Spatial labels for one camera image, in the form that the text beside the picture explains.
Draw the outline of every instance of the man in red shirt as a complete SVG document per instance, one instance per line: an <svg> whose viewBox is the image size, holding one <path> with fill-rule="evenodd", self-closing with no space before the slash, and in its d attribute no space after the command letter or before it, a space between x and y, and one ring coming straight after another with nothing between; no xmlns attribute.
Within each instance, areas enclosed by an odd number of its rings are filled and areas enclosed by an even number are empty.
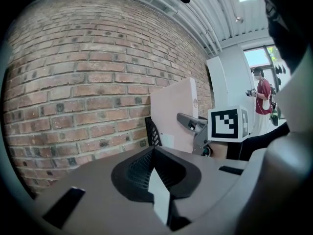
<svg viewBox="0 0 313 235"><path fill-rule="evenodd" d="M254 79L259 80L258 88L252 96L256 97L255 121L250 137L264 135L268 132L270 125L270 114L272 104L270 102L271 88L269 82L264 78L261 68L254 69Z"/></svg>

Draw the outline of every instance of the ceiling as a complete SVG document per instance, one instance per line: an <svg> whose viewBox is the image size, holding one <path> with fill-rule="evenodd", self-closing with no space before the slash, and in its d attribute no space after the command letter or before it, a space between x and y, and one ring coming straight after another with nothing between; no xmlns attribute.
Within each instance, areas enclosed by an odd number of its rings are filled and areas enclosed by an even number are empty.
<svg viewBox="0 0 313 235"><path fill-rule="evenodd" d="M140 0L163 11L181 24L209 55L223 48L268 37L263 0ZM244 19L242 24L236 18Z"/></svg>

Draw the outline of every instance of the black slot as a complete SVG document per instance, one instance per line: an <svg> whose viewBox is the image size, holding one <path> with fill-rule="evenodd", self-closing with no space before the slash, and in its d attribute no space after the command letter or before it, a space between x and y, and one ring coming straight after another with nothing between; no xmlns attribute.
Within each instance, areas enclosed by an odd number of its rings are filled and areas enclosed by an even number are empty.
<svg viewBox="0 0 313 235"><path fill-rule="evenodd" d="M236 175L241 175L243 173L244 170L242 169L238 169L238 168L233 168L233 167L228 167L228 166L222 166L219 168L219 170L221 171L225 171L231 174L236 174Z"/></svg>
<svg viewBox="0 0 313 235"><path fill-rule="evenodd" d="M61 229L84 194L84 190L72 187L43 216L44 220Z"/></svg>

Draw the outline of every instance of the red shirt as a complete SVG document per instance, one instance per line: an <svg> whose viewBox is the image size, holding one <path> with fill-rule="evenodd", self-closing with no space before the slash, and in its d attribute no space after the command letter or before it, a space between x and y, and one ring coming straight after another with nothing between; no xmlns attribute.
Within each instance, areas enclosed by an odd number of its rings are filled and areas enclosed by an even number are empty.
<svg viewBox="0 0 313 235"><path fill-rule="evenodd" d="M269 99L270 94L271 94L271 89L270 89L269 82L265 78L263 78L259 82L257 92L264 94L264 96ZM256 111L256 113L262 114L262 115L270 114L273 111L272 104L269 102L269 108L267 110L265 110L263 108L263 99L256 97L255 111Z"/></svg>

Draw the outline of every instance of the brick wall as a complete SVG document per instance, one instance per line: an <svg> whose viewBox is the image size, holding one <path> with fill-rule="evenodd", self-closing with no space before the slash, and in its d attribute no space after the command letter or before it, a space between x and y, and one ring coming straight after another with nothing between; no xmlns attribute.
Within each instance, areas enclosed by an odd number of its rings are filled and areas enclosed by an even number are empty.
<svg viewBox="0 0 313 235"><path fill-rule="evenodd" d="M44 0L8 41L5 139L34 193L88 161L146 146L154 90L193 77L199 114L212 107L201 47L135 0Z"/></svg>

